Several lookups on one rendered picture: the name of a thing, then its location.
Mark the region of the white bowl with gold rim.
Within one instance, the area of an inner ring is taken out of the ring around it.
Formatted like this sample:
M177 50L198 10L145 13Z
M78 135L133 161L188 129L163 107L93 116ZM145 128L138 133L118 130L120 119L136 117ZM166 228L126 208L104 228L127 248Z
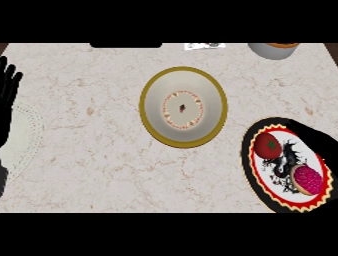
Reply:
M216 78L179 66L149 80L140 95L142 123L152 137L176 148L194 148L219 135L228 119L228 97Z

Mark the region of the black red patterned plate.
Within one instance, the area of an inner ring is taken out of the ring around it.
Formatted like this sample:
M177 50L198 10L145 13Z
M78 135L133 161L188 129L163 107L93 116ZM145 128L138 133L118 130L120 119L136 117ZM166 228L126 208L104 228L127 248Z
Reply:
M288 129L287 122L287 118L270 117L253 124L242 140L241 161L251 188L267 207L276 213L306 213L338 199L338 179L322 156ZM263 159L254 151L262 133L270 133L281 143L282 154L276 159ZM315 196L304 195L291 181L293 167L303 164L324 178L322 191Z

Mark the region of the red tomato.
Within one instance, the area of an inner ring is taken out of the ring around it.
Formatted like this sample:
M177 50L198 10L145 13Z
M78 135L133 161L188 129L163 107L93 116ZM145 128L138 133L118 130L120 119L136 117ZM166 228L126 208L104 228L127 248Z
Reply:
M270 133L262 133L256 138L254 151L263 159L276 159L282 154L282 146Z

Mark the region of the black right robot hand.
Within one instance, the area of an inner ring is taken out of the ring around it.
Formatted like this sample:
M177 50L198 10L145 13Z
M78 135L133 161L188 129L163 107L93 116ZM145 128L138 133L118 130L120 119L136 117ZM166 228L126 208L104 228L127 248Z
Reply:
M322 156L338 178L338 141L294 119L287 122L287 127L298 135L309 148Z

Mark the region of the pale round placemat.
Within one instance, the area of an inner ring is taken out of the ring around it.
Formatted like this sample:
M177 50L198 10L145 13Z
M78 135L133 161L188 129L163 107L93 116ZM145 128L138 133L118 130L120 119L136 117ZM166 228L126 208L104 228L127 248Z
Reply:
M0 149L2 164L9 170L8 183L12 183L27 170L39 152L42 139L43 117L39 108L27 102L16 102L9 139Z

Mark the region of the grey bowl with orange content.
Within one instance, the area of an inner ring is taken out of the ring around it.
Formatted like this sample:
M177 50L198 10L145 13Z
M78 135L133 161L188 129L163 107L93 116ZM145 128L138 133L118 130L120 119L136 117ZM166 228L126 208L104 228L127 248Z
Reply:
M260 57L270 60L284 60L293 55L300 44L298 43L250 43L248 46Z

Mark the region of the white printed paper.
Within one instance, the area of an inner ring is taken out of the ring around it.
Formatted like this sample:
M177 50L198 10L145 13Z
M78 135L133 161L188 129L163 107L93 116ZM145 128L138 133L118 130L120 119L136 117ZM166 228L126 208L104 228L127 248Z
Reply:
M185 43L185 50L205 50L226 48L225 43Z

